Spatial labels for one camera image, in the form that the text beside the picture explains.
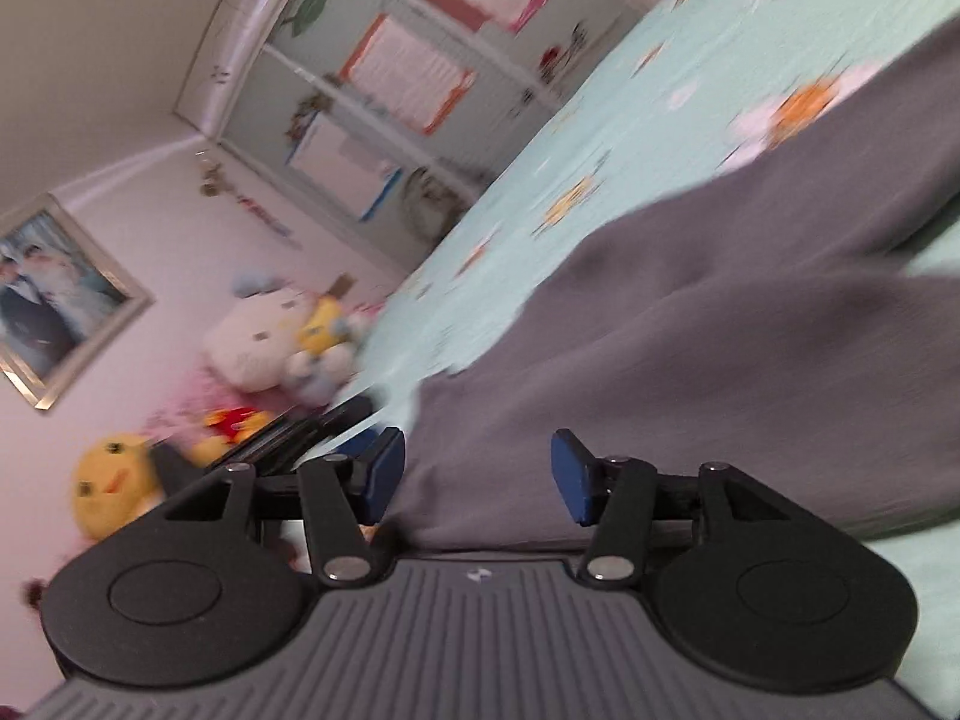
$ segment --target white logo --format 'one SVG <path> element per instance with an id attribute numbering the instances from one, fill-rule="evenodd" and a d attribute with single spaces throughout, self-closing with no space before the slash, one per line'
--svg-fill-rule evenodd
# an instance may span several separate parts
<path id="1" fill-rule="evenodd" d="M 475 581 L 477 584 L 480 584 L 482 581 L 486 581 L 493 576 L 493 571 L 488 568 L 474 568 L 472 571 L 467 571 L 467 579 L 469 581 Z"/>

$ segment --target gold picture frame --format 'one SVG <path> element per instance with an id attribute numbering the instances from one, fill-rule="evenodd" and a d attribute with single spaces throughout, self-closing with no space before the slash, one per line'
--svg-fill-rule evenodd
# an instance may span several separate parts
<path id="1" fill-rule="evenodd" d="M 0 370 L 36 409 L 151 303 L 52 194 L 0 217 Z"/>

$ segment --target gray fabric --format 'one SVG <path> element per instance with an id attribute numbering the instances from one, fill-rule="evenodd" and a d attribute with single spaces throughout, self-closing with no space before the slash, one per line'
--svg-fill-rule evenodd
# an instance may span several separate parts
<path id="1" fill-rule="evenodd" d="M 752 165 L 584 239 L 421 387 L 416 546 L 576 546 L 549 442 L 728 461 L 856 533 L 960 505 L 960 281 L 880 255 L 960 190 L 960 20 Z"/>

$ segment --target round black disc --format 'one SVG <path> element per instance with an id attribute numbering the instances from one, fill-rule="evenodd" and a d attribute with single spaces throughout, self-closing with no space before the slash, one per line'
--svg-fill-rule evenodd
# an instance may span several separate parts
<path id="1" fill-rule="evenodd" d="M 123 529 L 67 565 L 42 603 L 62 661 L 133 688 L 209 682 L 260 661 L 304 611 L 296 572 L 219 523 Z"/>
<path id="2" fill-rule="evenodd" d="M 677 557 L 652 594 L 666 634 L 693 661 L 776 692 L 892 676 L 917 626 L 896 568 L 841 533 L 795 522 L 739 525 Z"/>

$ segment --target bed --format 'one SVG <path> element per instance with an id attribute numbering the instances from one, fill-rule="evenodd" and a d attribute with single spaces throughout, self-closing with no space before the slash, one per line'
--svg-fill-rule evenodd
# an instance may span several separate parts
<path id="1" fill-rule="evenodd" d="M 369 423 L 412 428 L 419 381 L 487 350 L 584 236 L 746 164 L 958 9 L 960 0 L 661 1 L 392 296 L 352 388 L 385 396 Z M 960 225 L 912 268 L 960 271 Z M 957 538 L 960 523 L 947 523 L 872 545 L 920 599 L 901 681 L 944 716 L 960 712 Z"/>

